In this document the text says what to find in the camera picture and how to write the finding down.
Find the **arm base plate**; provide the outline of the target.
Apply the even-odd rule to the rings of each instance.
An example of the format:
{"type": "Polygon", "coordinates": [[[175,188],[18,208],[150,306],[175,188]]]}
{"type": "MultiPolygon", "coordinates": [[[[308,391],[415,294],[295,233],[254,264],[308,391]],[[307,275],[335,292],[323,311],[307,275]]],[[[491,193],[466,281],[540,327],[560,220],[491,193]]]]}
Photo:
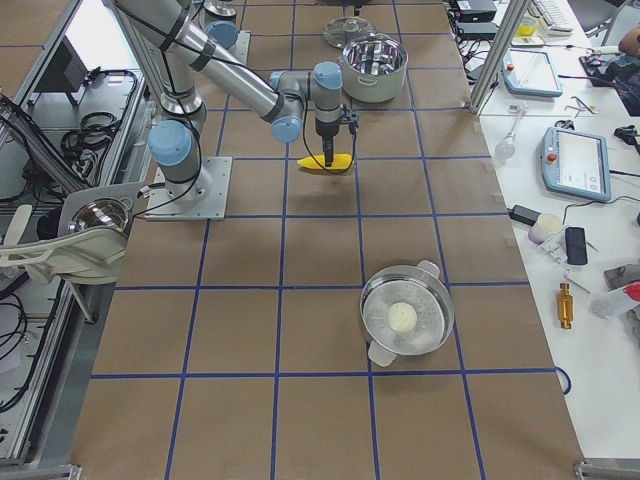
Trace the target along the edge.
{"type": "Polygon", "coordinates": [[[153,221],[223,220],[232,172],[231,157],[204,157],[195,185],[175,184],[165,179],[161,166],[156,168],[155,183],[143,217],[153,221]]]}
{"type": "Polygon", "coordinates": [[[241,64],[247,65],[251,33],[241,30],[234,34],[224,34],[222,45],[241,64]]]}

